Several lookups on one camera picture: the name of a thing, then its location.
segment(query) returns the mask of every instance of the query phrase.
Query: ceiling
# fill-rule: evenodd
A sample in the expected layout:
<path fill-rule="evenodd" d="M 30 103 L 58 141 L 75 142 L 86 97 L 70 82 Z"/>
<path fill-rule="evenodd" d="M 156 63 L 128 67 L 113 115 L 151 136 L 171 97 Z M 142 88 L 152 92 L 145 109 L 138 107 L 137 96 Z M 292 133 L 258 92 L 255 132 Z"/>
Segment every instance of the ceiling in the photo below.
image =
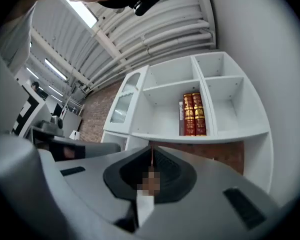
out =
<path fill-rule="evenodd" d="M 74 86 L 77 88 L 73 91 L 71 98 L 79 102 L 85 96 L 80 90 L 86 87 L 84 84 L 87 83 L 83 81 L 89 82 L 97 73 L 100 77 L 104 76 L 105 81 L 109 80 L 104 83 L 108 85 L 111 80 L 124 77 L 124 73 L 118 75 L 118 72 L 128 73 L 142 65 L 156 64 L 172 58 L 200 53 L 206 49 L 213 49 L 215 46 L 215 39 L 212 37 L 207 40 L 192 38 L 185 43 L 178 43 L 173 48 L 151 55 L 147 54 L 145 57 L 134 60 L 136 54 L 151 48 L 143 47 L 134 54 L 128 54 L 107 70 L 100 71 L 114 58 L 145 39 L 198 22 L 209 21 L 208 25 L 214 27 L 214 22 L 211 22 L 207 12 L 204 11 L 207 6 L 203 6 L 203 0 L 161 0 L 142 17 L 137 17 L 130 8 L 116 14 L 114 10 L 104 8 L 98 3 L 90 3 L 86 6 L 98 19 L 93 28 L 88 27 L 65 0 L 39 0 L 33 14 L 31 34 L 37 33 L 41 40 L 38 41 L 34 38 L 35 35 L 31 35 L 32 48 L 26 65 L 39 77 L 40 86 L 45 91 L 47 90 L 48 94 L 53 95 L 49 85 L 62 93 L 63 102 L 72 93 Z M 179 32 L 158 40 L 154 46 L 178 38 L 196 37 L 202 33 L 202 29 Z M 212 42 L 214 45 L 203 45 Z M 45 63 L 45 59 L 62 72 L 67 77 L 67 81 L 55 73 Z M 116 67 L 125 62 L 127 65 L 117 71 Z M 97 77 L 90 85 L 98 82 L 98 79 L 100 78 Z"/>

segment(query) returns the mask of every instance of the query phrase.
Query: fluorescent light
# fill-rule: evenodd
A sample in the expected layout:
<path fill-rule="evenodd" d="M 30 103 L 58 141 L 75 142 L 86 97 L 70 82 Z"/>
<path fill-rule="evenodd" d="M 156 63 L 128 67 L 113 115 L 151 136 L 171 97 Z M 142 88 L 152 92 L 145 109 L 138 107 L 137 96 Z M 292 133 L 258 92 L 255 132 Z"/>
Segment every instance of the fluorescent light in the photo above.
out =
<path fill-rule="evenodd" d="M 62 103 L 62 101 L 58 98 L 56 98 L 55 96 L 51 95 L 52 97 L 54 97 L 57 101 L 60 101 Z"/>
<path fill-rule="evenodd" d="M 50 85 L 49 85 L 49 87 L 50 87 L 52 90 L 54 90 L 57 94 L 59 94 L 61 97 L 63 97 L 63 95 L 62 95 L 60 92 L 58 92 L 58 91 L 56 91 L 55 89 L 53 89 Z"/>
<path fill-rule="evenodd" d="M 28 67 L 26 68 L 33 76 L 36 77 L 36 79 L 39 79 L 39 77 L 37 77 Z"/>
<path fill-rule="evenodd" d="M 82 2 L 66 0 L 68 4 L 76 11 L 83 21 L 92 28 L 97 23 L 96 17 L 88 10 Z"/>
<path fill-rule="evenodd" d="M 52 68 L 52 70 L 53 70 L 54 72 L 56 72 L 60 77 L 62 77 L 64 80 L 67 80 L 67 77 L 66 77 L 64 74 L 62 74 L 58 69 L 56 69 L 56 67 L 55 67 L 54 65 L 52 65 L 51 62 L 50 62 L 49 60 L 45 59 L 45 63 L 47 63 L 48 66 L 49 66 L 50 68 Z"/>

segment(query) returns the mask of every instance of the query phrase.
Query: white bookshelf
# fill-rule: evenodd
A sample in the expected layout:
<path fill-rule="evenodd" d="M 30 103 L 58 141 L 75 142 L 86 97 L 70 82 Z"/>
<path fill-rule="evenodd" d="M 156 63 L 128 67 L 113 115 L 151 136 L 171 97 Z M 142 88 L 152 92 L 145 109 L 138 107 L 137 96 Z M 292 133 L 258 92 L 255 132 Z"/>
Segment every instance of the white bookshelf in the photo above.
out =
<path fill-rule="evenodd" d="M 185 93 L 194 92 L 201 94 L 207 136 L 179 136 L 179 101 Z M 125 114 L 124 120 L 112 122 L 118 113 Z M 118 138 L 130 141 L 125 150 L 141 147 L 148 141 L 186 144 L 244 141 L 244 175 L 269 191 L 273 145 L 268 118 L 254 86 L 225 52 L 177 58 L 128 74 L 103 129 L 104 142 L 117 140 L 121 145 L 123 139 Z"/>

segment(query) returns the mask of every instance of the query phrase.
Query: person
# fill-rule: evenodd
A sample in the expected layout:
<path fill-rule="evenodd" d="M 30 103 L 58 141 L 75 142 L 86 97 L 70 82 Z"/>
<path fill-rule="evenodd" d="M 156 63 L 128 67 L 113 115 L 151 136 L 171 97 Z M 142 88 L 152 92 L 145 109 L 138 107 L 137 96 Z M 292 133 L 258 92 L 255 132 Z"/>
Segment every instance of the person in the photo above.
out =
<path fill-rule="evenodd" d="M 38 82 L 33 82 L 32 85 L 31 85 L 31 88 L 37 92 L 39 90 L 39 83 Z"/>
<path fill-rule="evenodd" d="M 0 57 L 15 76 L 30 54 L 30 29 L 36 2 L 19 0 L 0 29 Z M 73 0 L 86 3 L 110 0 Z"/>

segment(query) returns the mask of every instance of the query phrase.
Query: book spine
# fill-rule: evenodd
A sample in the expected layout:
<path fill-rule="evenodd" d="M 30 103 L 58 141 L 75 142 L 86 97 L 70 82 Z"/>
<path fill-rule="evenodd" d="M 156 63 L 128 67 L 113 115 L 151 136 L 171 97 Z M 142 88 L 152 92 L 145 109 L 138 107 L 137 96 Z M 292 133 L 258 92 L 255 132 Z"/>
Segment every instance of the book spine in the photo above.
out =
<path fill-rule="evenodd" d="M 207 136 L 205 112 L 200 93 L 193 93 L 192 99 L 194 108 L 195 135 Z"/>
<path fill-rule="evenodd" d="M 179 101 L 179 136 L 185 136 L 184 101 Z"/>
<path fill-rule="evenodd" d="M 194 103 L 191 94 L 183 95 L 184 102 L 184 135 L 196 136 Z"/>

